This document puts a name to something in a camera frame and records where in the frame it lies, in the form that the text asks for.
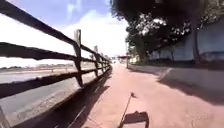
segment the cloud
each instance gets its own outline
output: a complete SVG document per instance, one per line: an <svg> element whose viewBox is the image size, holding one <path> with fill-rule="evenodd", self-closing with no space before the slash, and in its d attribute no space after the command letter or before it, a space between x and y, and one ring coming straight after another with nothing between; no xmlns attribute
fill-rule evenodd
<svg viewBox="0 0 224 128"><path fill-rule="evenodd" d="M78 23L68 26L62 31L73 38L74 29L81 29L82 44L92 48L97 45L100 52L113 56L126 53L125 37L127 32L125 21L118 21L96 10L89 11Z"/></svg>
<svg viewBox="0 0 224 128"><path fill-rule="evenodd" d="M110 0L104 0L104 4L110 5Z"/></svg>
<svg viewBox="0 0 224 128"><path fill-rule="evenodd" d="M56 51L73 55L73 47L54 37L44 34L22 23L0 15L0 42L8 42L27 47L36 47L45 50ZM71 63L63 60L43 60L35 61L33 59L15 59L0 57L0 67L10 66L35 66L38 64Z"/></svg>
<svg viewBox="0 0 224 128"><path fill-rule="evenodd" d="M82 10L81 0L75 0L75 3L70 2L67 5L67 18L66 21L69 21L72 17L73 11L80 12Z"/></svg>
<svg viewBox="0 0 224 128"><path fill-rule="evenodd" d="M22 23L0 15L0 42L8 42L27 47L56 51L74 55L71 45L54 37L44 34L36 29L23 25ZM74 38L74 30L81 29L82 44L93 49L98 45L99 52L106 55L125 54L125 28L127 23L113 19L110 14L101 15L95 10L89 11L78 23L71 24L61 31L70 38ZM82 56L89 57L90 54L82 52ZM0 57L0 67L10 66L36 66L39 64L66 64L72 61L64 60L42 60L5 58Z"/></svg>

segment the paved path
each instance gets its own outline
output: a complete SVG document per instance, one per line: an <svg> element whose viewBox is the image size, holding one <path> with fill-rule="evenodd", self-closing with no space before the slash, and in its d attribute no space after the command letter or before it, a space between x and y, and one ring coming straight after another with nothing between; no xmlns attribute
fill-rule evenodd
<svg viewBox="0 0 224 128"><path fill-rule="evenodd" d="M108 89L98 97L83 128L117 128L131 92L136 97L131 98L124 119L130 124L124 124L123 128L145 128L147 122L149 128L224 127L223 103L212 104L157 81L155 75L114 65L111 78L104 84Z"/></svg>

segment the wooden fence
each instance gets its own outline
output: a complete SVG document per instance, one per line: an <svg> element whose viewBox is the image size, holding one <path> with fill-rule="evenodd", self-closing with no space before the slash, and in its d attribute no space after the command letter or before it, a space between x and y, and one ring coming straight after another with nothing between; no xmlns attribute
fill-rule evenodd
<svg viewBox="0 0 224 128"><path fill-rule="evenodd" d="M59 82L72 77L76 77L78 84L81 86L81 88L83 88L84 87L82 80L83 74L95 72L95 75L98 77L99 76L98 70L102 70L103 73L109 70L110 63L108 59L81 44L81 30L76 31L76 41L72 40L67 36L65 36L63 33L53 29L52 27L46 25L45 23L34 18L30 14L17 8L16 6L12 5L11 3L5 0L0 0L0 13L72 45L76 54L76 55L68 55L38 48L14 45L10 44L10 42L0 42L0 57L3 56L3 57L32 58L35 60L43 60L43 59L71 60L74 62L77 69L77 71L63 73L61 75L45 76L41 78L38 77L36 79L30 79L22 82L1 83L0 98L12 96L27 90L39 88L41 86L48 86L55 82ZM88 59L82 57L81 49L93 54L95 59ZM94 63L95 68L82 70L81 62ZM4 115L2 116L1 115L2 112L0 111L0 128L1 127L8 128L9 125L6 123L7 121L3 121L3 119L5 119Z"/></svg>

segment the red pavement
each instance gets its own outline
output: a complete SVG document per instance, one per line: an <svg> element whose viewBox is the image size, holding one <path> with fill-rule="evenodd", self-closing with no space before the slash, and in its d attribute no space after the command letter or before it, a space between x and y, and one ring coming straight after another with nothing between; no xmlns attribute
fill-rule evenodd
<svg viewBox="0 0 224 128"><path fill-rule="evenodd" d="M224 104L170 88L155 75L131 72L116 64L104 86L109 88L94 104L83 128L118 128L131 92L136 98L131 98L126 114L147 113L149 128L224 128ZM123 128L145 128L145 117L136 114L125 119L129 124Z"/></svg>

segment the tree trunk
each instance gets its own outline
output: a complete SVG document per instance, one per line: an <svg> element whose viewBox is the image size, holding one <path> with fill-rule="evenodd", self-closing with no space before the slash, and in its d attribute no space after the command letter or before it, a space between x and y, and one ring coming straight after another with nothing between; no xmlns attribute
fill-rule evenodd
<svg viewBox="0 0 224 128"><path fill-rule="evenodd" d="M158 51L158 55L159 55L159 59L160 59L161 51Z"/></svg>
<svg viewBox="0 0 224 128"><path fill-rule="evenodd" d="M193 17L191 19L191 33L192 33L192 49L193 49L193 56L194 56L194 61L196 64L200 64L201 59L200 59L200 54L199 54L199 49L198 49L198 17Z"/></svg>
<svg viewBox="0 0 224 128"><path fill-rule="evenodd" d="M145 54L145 47L144 44L140 44L138 47L136 47L137 53L139 55L140 62L146 61L146 54Z"/></svg>

